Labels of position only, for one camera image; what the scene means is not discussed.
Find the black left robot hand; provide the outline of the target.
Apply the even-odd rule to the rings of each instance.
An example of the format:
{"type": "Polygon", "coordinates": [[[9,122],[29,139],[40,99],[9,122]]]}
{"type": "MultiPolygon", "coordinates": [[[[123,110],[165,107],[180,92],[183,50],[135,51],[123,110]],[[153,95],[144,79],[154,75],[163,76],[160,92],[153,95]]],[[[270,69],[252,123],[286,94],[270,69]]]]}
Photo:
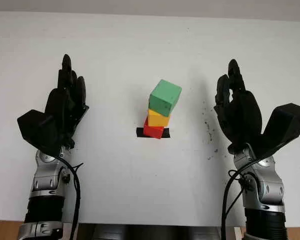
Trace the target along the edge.
{"type": "Polygon", "coordinates": [[[50,144],[73,149],[73,135],[88,109],[85,79],[72,70],[71,58],[65,54],[57,87],[50,92],[44,111],[51,119],[47,130],[50,144]]]}

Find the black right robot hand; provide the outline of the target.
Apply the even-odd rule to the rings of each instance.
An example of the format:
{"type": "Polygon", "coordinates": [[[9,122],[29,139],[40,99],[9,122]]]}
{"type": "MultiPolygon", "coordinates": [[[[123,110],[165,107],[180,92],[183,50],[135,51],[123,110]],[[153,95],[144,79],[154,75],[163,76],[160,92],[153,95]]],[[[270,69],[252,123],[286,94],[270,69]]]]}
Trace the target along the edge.
{"type": "Polygon", "coordinates": [[[214,110],[222,132],[231,142],[230,154],[246,148],[261,135],[260,108],[252,92],[246,90],[235,59],[230,60],[228,73],[217,81],[214,110]]]}

